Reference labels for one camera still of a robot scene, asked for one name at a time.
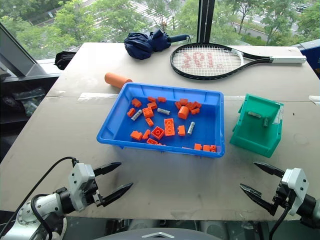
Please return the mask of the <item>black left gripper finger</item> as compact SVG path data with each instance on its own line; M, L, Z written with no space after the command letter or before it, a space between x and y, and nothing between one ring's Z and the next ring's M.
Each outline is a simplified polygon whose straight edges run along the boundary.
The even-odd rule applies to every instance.
M122 164L121 162L112 162L112 163L95 168L93 170L93 173L95 176L105 175L112 172L116 168L118 168L121 164Z
M110 205L111 203L115 202L116 200L121 198L132 187L132 185L133 185L133 183L130 182L128 184L120 186L116 191L114 191L110 195L103 197L101 200L101 205L103 207L106 207L106 206Z

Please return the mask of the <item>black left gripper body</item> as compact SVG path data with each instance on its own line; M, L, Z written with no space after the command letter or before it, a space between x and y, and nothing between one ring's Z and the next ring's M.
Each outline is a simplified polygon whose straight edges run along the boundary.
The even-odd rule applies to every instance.
M89 181L89 184L84 191L84 197L88 206L95 204L97 207L99 207L102 205L102 195L99 192L95 178Z

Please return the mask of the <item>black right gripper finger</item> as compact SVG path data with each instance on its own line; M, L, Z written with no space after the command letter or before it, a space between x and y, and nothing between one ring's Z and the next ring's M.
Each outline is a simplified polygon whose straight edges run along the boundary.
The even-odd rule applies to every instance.
M258 168L263 170L264 172L270 174L270 175L275 175L279 178L282 178L285 174L285 171L282 169L279 169L271 164L265 163L265 162L258 162L254 161L253 162Z
M262 193L253 189L250 186L247 186L245 184L240 183L239 187L242 189L242 191L256 204L264 208L268 211L268 213L272 216L275 215L276 210L278 208L277 205L271 204L264 199L262 199Z

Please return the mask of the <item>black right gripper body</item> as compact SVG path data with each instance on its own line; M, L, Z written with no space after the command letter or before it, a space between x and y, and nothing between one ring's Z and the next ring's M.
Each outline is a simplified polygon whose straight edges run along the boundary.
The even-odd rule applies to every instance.
M273 204L271 207L271 212L275 213L279 206L289 211L292 208L295 199L295 191L280 182L276 188L275 195L272 198Z

